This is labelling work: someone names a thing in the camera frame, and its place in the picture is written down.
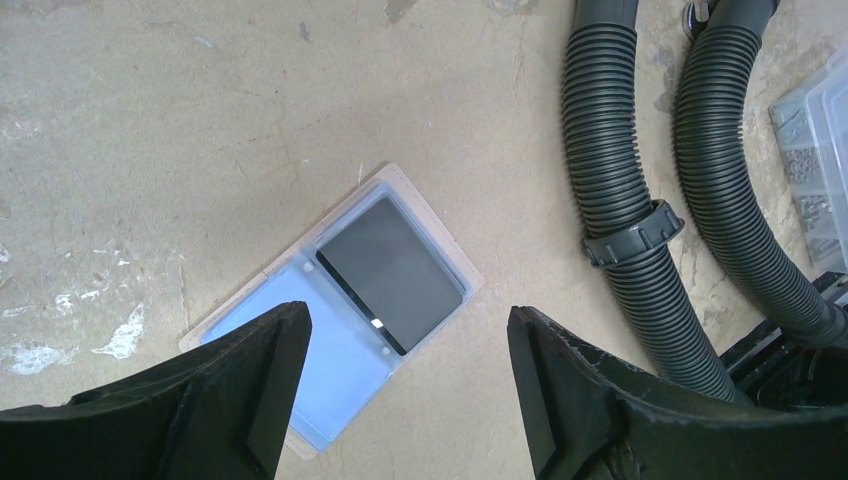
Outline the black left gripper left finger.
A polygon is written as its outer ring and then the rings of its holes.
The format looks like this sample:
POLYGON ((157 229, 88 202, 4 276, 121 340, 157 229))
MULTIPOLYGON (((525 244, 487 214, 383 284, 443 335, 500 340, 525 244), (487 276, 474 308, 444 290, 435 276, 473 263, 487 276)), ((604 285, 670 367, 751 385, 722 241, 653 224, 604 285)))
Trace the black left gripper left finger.
POLYGON ((312 322, 278 305, 67 403, 1 414, 5 479, 271 479, 312 322))

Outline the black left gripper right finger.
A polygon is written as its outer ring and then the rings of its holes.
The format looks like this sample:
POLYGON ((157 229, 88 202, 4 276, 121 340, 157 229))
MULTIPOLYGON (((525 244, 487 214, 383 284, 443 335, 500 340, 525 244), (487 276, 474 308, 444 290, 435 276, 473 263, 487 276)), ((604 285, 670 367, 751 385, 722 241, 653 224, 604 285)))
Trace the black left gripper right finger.
POLYGON ((847 404, 778 411, 660 379, 532 307, 511 310, 513 375, 538 479, 843 479, 847 404))

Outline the beige leather card holder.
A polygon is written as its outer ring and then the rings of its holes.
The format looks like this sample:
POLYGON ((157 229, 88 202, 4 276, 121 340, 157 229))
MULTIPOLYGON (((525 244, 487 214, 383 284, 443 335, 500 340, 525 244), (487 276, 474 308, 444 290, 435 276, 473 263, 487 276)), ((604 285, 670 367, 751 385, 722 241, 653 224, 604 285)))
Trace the beige leather card holder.
POLYGON ((395 371, 472 299, 482 275, 401 168, 389 163, 192 328, 179 343, 189 351, 210 343, 269 309, 304 302, 312 321, 286 446, 303 459, 325 451, 395 371), (317 249, 384 196, 435 245, 468 289, 464 303, 414 350, 399 355, 366 320, 316 259, 317 249))

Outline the grey credit card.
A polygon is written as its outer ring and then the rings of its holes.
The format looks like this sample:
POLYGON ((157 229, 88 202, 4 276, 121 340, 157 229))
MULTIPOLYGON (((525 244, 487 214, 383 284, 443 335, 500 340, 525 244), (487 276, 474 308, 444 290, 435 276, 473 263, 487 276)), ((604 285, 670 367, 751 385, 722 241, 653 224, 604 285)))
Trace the grey credit card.
POLYGON ((435 245, 389 196, 323 243, 316 259, 401 356, 453 314, 468 293, 435 245))

